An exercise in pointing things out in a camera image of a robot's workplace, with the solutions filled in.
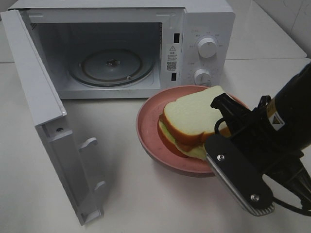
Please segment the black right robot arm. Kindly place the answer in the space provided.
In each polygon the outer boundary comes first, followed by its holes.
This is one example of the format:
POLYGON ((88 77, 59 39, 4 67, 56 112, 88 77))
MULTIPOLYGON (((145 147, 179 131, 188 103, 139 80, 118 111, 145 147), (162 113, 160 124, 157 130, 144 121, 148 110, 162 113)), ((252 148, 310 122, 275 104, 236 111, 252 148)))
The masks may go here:
POLYGON ((275 97, 262 96, 252 111, 227 94, 212 108, 231 132, 230 141, 257 170, 299 196, 311 200, 311 178, 300 158, 311 144, 311 66, 307 64, 275 97))

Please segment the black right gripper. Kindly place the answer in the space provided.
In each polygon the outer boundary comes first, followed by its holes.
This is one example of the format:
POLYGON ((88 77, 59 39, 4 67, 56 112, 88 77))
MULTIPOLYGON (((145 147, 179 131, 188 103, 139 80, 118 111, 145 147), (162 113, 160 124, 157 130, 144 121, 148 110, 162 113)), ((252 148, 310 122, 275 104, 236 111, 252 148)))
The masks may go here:
POLYGON ((306 147, 306 124, 300 116, 282 116, 275 111, 267 115, 266 108, 253 111, 236 102, 228 94, 214 98, 212 108, 222 117, 215 126, 225 122, 231 141, 261 174, 274 180, 298 180, 306 175, 301 157, 306 147))

